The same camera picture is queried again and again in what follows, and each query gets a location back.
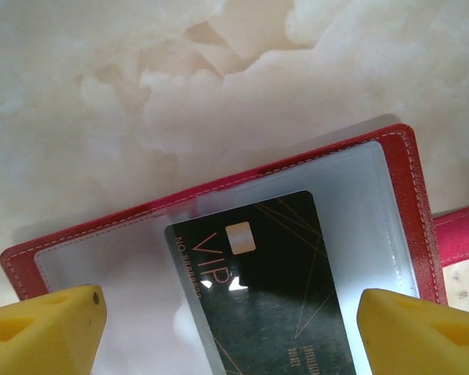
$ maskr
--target card chip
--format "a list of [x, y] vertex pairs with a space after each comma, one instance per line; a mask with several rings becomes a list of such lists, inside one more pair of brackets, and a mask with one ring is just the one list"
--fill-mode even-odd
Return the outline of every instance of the card chip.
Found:
[[227, 226], [226, 233], [234, 255], [253, 252], [256, 249], [256, 243], [253, 240], [252, 229], [250, 229], [248, 221]]

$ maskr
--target white stitching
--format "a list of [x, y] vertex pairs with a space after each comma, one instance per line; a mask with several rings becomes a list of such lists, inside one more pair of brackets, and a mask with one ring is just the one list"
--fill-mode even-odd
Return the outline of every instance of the white stitching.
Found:
[[408, 142], [406, 141], [405, 139], [405, 134], [401, 134], [401, 137], [403, 138], [403, 142], [405, 143], [405, 146], [406, 146], [406, 153], [408, 154], [408, 159], [409, 159], [409, 165], [410, 165], [410, 173], [412, 175], [412, 181], [414, 183], [414, 190], [415, 190], [415, 197], [417, 199], [417, 207], [419, 208], [419, 216], [421, 218], [421, 223], [422, 223], [422, 229], [424, 230], [424, 240], [425, 240], [425, 244], [426, 244], [426, 250], [428, 251], [428, 259], [429, 259], [429, 268], [431, 269], [431, 276], [432, 276], [432, 286], [435, 290], [435, 294], [436, 294], [436, 302], [437, 303], [440, 303], [440, 300], [439, 300], [439, 292], [438, 292], [438, 285], [436, 283], [436, 273], [435, 273], [435, 264], [434, 264], [434, 261], [432, 259], [432, 253], [431, 253], [431, 250], [429, 248], [429, 240], [428, 240], [428, 235], [427, 235], [427, 228], [425, 226], [425, 222], [424, 222], [424, 217], [422, 215], [422, 208], [421, 208], [421, 198], [420, 198], [420, 192], [419, 190], [417, 189], [417, 180], [415, 179], [415, 172], [414, 172], [414, 160], [412, 158], [412, 154], [410, 153], [410, 148], [408, 146]]
[[[112, 231], [112, 230], [116, 230], [116, 229], [120, 229], [121, 227], [125, 227], [126, 225], [123, 225], [123, 226], [118, 226], [118, 227], [113, 227], [111, 228], [110, 230], [101, 230], [103, 228], [107, 228], [107, 227], [111, 227], [111, 226], [115, 226], [115, 224], [118, 224], [118, 223], [122, 223], [122, 222], [127, 222], [127, 221], [130, 221], [132, 219], [135, 219], [139, 216], [143, 216], [143, 215], [146, 215], [148, 213], [151, 213], [151, 212], [154, 212], [158, 209], [163, 209], [163, 208], [166, 208], [166, 207], [169, 207], [171, 205], [175, 205], [177, 203], [180, 203], [180, 202], [183, 202], [183, 201], [187, 201], [189, 199], [192, 199], [196, 196], [199, 196], [199, 195], [203, 195], [203, 194], [206, 194], [210, 191], [217, 191], [217, 190], [222, 190], [223, 188], [226, 188], [226, 187], [229, 187], [229, 186], [232, 186], [232, 185], [236, 185], [236, 184], [240, 184], [242, 182], [245, 182], [245, 181], [248, 181], [248, 180], [254, 180], [256, 178], [261, 178], [261, 177], [264, 177], [264, 176], [267, 176], [269, 174], [273, 174], [273, 173], [277, 173], [277, 172], [280, 172], [282, 170], [286, 170], [288, 168], [292, 168], [294, 166], [298, 166], [298, 165], [301, 165], [303, 163], [307, 163], [307, 162], [310, 162], [312, 160], [315, 160], [315, 159], [319, 159], [319, 158], [322, 158], [322, 157], [325, 157], [327, 155], [332, 155], [332, 154], [335, 154], [336, 152], [339, 152], [339, 151], [344, 151], [346, 149], [349, 149], [349, 148], [352, 148], [352, 147], [355, 147], [357, 145], [361, 145], [363, 143], [367, 143], [369, 141], [374, 141], [376, 139], [380, 139], [380, 138], [383, 138], [383, 137], [388, 137], [388, 136], [391, 136], [391, 135], [399, 135], [402, 139], [403, 139], [403, 143], [405, 144], [406, 146], [406, 152], [408, 154], [408, 159], [409, 159], [409, 164], [410, 164], [410, 173], [412, 175], [412, 182], [414, 183], [414, 191], [415, 191], [415, 197], [416, 197], [416, 200], [417, 200], [417, 207], [419, 209], [419, 216], [421, 218], [421, 222], [422, 222], [422, 227], [423, 227], [423, 230], [424, 230], [424, 240], [425, 240], [425, 244], [426, 244], [426, 250], [427, 250], [427, 253], [429, 255], [428, 259], [429, 259], [429, 265], [430, 265], [430, 268], [431, 268], [431, 277], [432, 277], [432, 286], [434, 288], [434, 292], [435, 292], [435, 296], [436, 296], [436, 301], [437, 303], [439, 303], [439, 292], [438, 292], [438, 285], [436, 283], [436, 275], [435, 275], [435, 267], [434, 267], [434, 262], [433, 262], [433, 259], [432, 259], [432, 253], [431, 253], [431, 250], [429, 248], [429, 241], [428, 241], [428, 236], [427, 236], [427, 228], [425, 226], [425, 222], [424, 222], [424, 217], [422, 215], [422, 210], [421, 210], [421, 198], [420, 198], [420, 192], [418, 191], [417, 189], [417, 180], [415, 178], [415, 173], [414, 173], [414, 168], [413, 168], [413, 163], [414, 163], [414, 159], [410, 153], [410, 149], [409, 149], [409, 145], [408, 145], [408, 141], [406, 139], [406, 135], [402, 132], [392, 132], [392, 133], [386, 133], [386, 134], [382, 134], [378, 137], [374, 137], [374, 138], [371, 138], [371, 139], [367, 139], [366, 141], [362, 141], [360, 142], [359, 144], [356, 144], [356, 145], [350, 145], [348, 147], [344, 147], [344, 148], [340, 148], [336, 151], [333, 151], [333, 152], [328, 152], [328, 153], [325, 153], [323, 155], [319, 155], [319, 156], [316, 156], [314, 158], [309, 158], [309, 159], [306, 159], [306, 160], [303, 160], [303, 161], [300, 161], [300, 162], [297, 162], [297, 163], [294, 163], [290, 166], [283, 166], [281, 168], [277, 168], [275, 170], [271, 170], [269, 172], [266, 172], [264, 174], [260, 174], [260, 175], [255, 175], [255, 176], [251, 176], [251, 177], [244, 177], [240, 180], [236, 180], [236, 181], [232, 181], [230, 183], [227, 183], [227, 184], [222, 184], [222, 185], [219, 185], [219, 186], [216, 186], [214, 188], [210, 188], [210, 189], [206, 189], [204, 191], [200, 191], [198, 193], [195, 193], [195, 194], [192, 194], [192, 195], [189, 195], [188, 197], [184, 197], [184, 198], [181, 198], [181, 199], [178, 199], [177, 201], [174, 201], [174, 202], [171, 202], [171, 203], [168, 203], [168, 204], [165, 204], [165, 205], [161, 205], [161, 206], [158, 206], [158, 207], [154, 207], [152, 209], [149, 209], [147, 211], [144, 211], [144, 212], [140, 212], [136, 215], [132, 215], [132, 216], [129, 216], [129, 217], [126, 217], [124, 219], [121, 219], [121, 220], [117, 220], [117, 221], [114, 221], [112, 223], [107, 223], [107, 224], [104, 224], [104, 225], [101, 225], [99, 227], [95, 227], [95, 228], [91, 228], [90, 230], [85, 230], [83, 232], [80, 232], [80, 233], [77, 233], [77, 234], [74, 234], [74, 235], [71, 235], [71, 236], [67, 236], [67, 237], [63, 237], [63, 238], [59, 238], [55, 241], [52, 241], [52, 242], [49, 242], [47, 244], [43, 244], [43, 245], [39, 245], [39, 246], [35, 246], [33, 248], [29, 248], [27, 250], [24, 250], [22, 252], [18, 252], [17, 254], [13, 254], [11, 255], [7, 260], [6, 260], [6, 264], [7, 264], [7, 267], [9, 268], [9, 271], [10, 273], [14, 276], [15, 279], [17, 279], [18, 281], [20, 281], [15, 269], [14, 269], [14, 266], [10, 263], [10, 260], [12, 258], [15, 258], [19, 255], [22, 255], [22, 254], [25, 254], [25, 253], [28, 253], [28, 252], [32, 252], [33, 250], [36, 250], [38, 248], [46, 248], [48, 247], [49, 245], [54, 245], [54, 244], [58, 244], [60, 242], [63, 242], [63, 241], [68, 241], [70, 239], [73, 239], [73, 238], [80, 238], [82, 236], [84, 236], [85, 234], [89, 234], [89, 233], [93, 233], [93, 232], [96, 232], [98, 231], [97, 234], [93, 234], [91, 236], [88, 236], [88, 237], [84, 237], [84, 238], [80, 238], [78, 239], [78, 241], [84, 241], [84, 240], [87, 240], [89, 238], [93, 238], [93, 237], [96, 237], [96, 236], [99, 236], [101, 234], [104, 234], [104, 233], [108, 233], [109, 231]], [[26, 291], [26, 288], [21, 284], [21, 283], [17, 283], [17, 286], [19, 287], [19, 294], [23, 297], [23, 299], [28, 299], [28, 294], [27, 294], [27, 291]]]
[[[143, 217], [143, 218], [141, 218], [141, 219], [139, 219], [139, 220], [135, 220], [135, 221], [130, 221], [130, 220], [128, 220], [125, 224], [119, 225], [118, 227], [113, 227], [113, 228], [110, 228], [110, 229], [108, 229], [108, 230], [101, 230], [101, 231], [99, 231], [99, 232], [97, 232], [97, 233], [94, 233], [94, 234], [88, 236], [88, 237], [79, 237], [79, 238], [77, 238], [77, 239], [75, 239], [75, 240], [72, 240], [72, 241], [66, 241], [66, 242], [64, 242], [64, 243], [62, 243], [62, 244], [59, 244], [59, 245], [57, 245], [57, 246], [53, 246], [53, 247], [51, 247], [51, 248], [49, 248], [49, 249], [45, 249], [45, 252], [43, 252], [42, 254], [47, 254], [47, 253], [52, 252], [52, 251], [54, 251], [54, 250], [58, 250], [58, 249], [60, 249], [60, 248], [66, 247], [66, 246], [70, 246], [70, 245], [72, 245], [72, 244], [76, 244], [77, 242], [82, 242], [82, 241], [86, 241], [86, 240], [88, 240], [88, 239], [90, 239], [90, 238], [98, 237], [98, 236], [100, 236], [101, 234], [107, 234], [107, 233], [109, 233], [109, 232], [113, 232], [114, 230], [119, 230], [119, 229], [122, 229], [122, 228], [125, 228], [125, 227], [129, 227], [130, 225], [134, 225], [134, 224], [137, 224], [137, 223], [141, 223], [141, 222], [143, 222], [143, 221], [146, 221], [146, 220], [149, 219], [150, 217], [151, 217], [150, 215], [146, 215], [146, 217]], [[41, 278], [42, 278], [43, 281], [45, 282], [45, 286], [47, 287], [47, 290], [48, 290], [48, 291], [52, 291], [52, 286], [51, 286], [51, 284], [48, 282], [47, 275], [45, 274], [45, 271], [44, 271], [43, 267], [41, 266], [41, 264], [38, 264], [38, 270], [39, 270], [39, 272], [40, 272], [40, 274], [41, 274]]]
[[460, 215], [456, 215], [455, 217], [451, 218], [451, 219], [447, 219], [445, 221], [442, 221], [441, 223], [437, 223], [435, 225], [435, 227], [440, 227], [442, 225], [445, 225], [445, 224], [448, 224], [448, 223], [452, 223], [453, 221], [455, 220], [459, 220], [459, 219], [463, 219], [464, 217], [468, 217], [469, 216], [469, 212], [466, 212], [466, 213], [461, 213]]
[[465, 254], [460, 254], [460, 255], [455, 255], [445, 261], [445, 263], [448, 263], [447, 266], [450, 266], [452, 264], [458, 263], [460, 260], [468, 260], [469, 259], [469, 252]]

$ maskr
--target card holder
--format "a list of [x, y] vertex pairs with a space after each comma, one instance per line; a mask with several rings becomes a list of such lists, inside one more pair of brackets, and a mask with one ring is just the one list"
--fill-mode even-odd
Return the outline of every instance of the card holder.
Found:
[[219, 348], [201, 340], [208, 330], [193, 323], [163, 230], [177, 221], [309, 189], [315, 189], [328, 237], [355, 367], [368, 374], [352, 318], [359, 290], [386, 288], [446, 303], [415, 137], [403, 124], [36, 238], [6, 249], [1, 263], [21, 299], [78, 284], [102, 285], [109, 317], [94, 375], [217, 375], [222, 371], [212, 371], [206, 354]]
[[[220, 361], [212, 360], [217, 348], [208, 339], [206, 320], [192, 324], [163, 231], [171, 223], [300, 190], [313, 194], [355, 368], [368, 373], [356, 327], [361, 292], [384, 288], [418, 296], [388, 166], [376, 141], [39, 251], [35, 262], [49, 291], [88, 283], [103, 287], [111, 314], [93, 374], [132, 368], [224, 374]], [[193, 311], [198, 314], [198, 306]], [[149, 348], [159, 348], [159, 354]], [[173, 360], [177, 352], [181, 360]]]

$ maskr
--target white marble background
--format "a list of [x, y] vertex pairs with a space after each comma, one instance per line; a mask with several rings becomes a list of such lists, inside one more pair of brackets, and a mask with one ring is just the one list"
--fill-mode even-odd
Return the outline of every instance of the white marble background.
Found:
[[469, 205], [469, 0], [0, 0], [0, 252], [385, 113]]

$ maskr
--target red card holder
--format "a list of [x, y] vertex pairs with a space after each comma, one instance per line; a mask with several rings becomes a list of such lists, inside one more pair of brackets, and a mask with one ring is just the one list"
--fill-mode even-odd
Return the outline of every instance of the red card holder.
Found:
[[332, 145], [220, 178], [143, 205], [36, 238], [6, 249], [0, 257], [0, 262], [21, 300], [43, 295], [48, 292], [48, 288], [34, 257], [46, 248], [67, 242], [73, 243], [73, 241], [82, 238], [99, 236], [109, 230], [125, 226], [131, 221], [135, 223], [136, 220], [149, 213], [165, 209], [177, 203], [186, 202], [212, 191], [223, 191], [247, 184], [261, 177], [289, 170], [369, 141], [378, 142], [385, 154], [399, 216], [417, 279], [419, 295], [423, 299], [446, 304], [441, 261], [416, 139], [412, 129], [404, 124], [395, 124], [368, 134], [339, 141]]

